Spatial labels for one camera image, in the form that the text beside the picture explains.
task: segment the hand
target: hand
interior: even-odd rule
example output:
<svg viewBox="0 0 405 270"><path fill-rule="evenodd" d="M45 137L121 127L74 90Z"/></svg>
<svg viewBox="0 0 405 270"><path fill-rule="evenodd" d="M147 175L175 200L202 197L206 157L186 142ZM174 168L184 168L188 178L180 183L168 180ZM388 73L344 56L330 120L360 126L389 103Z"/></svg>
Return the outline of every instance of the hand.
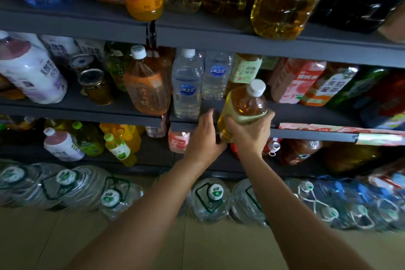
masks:
<svg viewBox="0 0 405 270"><path fill-rule="evenodd" d="M201 163L206 170L226 149L226 143L215 143L215 128L212 115L214 109L200 116L198 127L191 136L184 153L184 159Z"/></svg>
<svg viewBox="0 0 405 270"><path fill-rule="evenodd" d="M263 148L270 137L271 120L274 116L274 111L267 110L264 117L249 125L239 125L230 116L226 117L226 128L233 135L238 154L246 151L262 156Z"/></svg>

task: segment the person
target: person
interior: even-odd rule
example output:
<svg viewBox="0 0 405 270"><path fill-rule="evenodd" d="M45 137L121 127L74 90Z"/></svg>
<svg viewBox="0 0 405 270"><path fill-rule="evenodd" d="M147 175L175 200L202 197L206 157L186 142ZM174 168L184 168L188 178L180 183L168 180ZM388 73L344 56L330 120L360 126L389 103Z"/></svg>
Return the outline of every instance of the person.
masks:
<svg viewBox="0 0 405 270"><path fill-rule="evenodd" d="M225 143L215 143L212 115L210 110L200 117L183 159L75 256L68 269L144 270L153 266L194 182L226 148ZM228 118L226 126L289 269L372 269L263 160L273 117L269 110L250 125L241 126Z"/></svg>

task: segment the person's right hand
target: person's right hand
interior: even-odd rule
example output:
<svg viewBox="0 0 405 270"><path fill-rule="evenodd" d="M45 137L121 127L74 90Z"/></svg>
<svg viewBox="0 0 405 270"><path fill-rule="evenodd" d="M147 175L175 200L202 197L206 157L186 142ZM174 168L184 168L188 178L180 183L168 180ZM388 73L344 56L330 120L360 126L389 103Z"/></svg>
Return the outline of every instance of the person's right hand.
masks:
<svg viewBox="0 0 405 270"><path fill-rule="evenodd" d="M274 116L274 111L267 110L264 117L249 125L240 125L230 116L226 117L226 129L233 135L238 153L247 151L262 156L263 148L270 137L270 125Z"/></svg>

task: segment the person's right arm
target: person's right arm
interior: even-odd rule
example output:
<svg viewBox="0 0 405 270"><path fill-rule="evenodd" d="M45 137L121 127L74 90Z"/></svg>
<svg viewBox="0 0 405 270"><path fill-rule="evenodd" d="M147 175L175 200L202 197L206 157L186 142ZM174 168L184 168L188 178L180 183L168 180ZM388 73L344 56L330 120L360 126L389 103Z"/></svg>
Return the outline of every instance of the person's right arm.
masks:
<svg viewBox="0 0 405 270"><path fill-rule="evenodd" d="M351 247L290 191L266 164L272 111L250 125L226 119L238 156L290 270L372 270Z"/></svg>

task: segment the blue oval logo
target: blue oval logo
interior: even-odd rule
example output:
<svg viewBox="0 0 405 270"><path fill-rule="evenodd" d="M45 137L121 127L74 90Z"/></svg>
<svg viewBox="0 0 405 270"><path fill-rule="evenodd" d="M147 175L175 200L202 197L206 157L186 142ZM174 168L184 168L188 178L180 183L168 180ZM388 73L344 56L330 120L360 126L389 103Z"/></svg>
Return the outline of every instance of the blue oval logo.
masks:
<svg viewBox="0 0 405 270"><path fill-rule="evenodd" d="M179 89L180 93L186 96L190 96L195 94L196 89L194 86L190 84L182 84Z"/></svg>
<svg viewBox="0 0 405 270"><path fill-rule="evenodd" d="M226 72L226 67L224 67L223 65L215 65L213 67L211 67L210 69L210 73L212 76L215 77L221 77L225 74Z"/></svg>

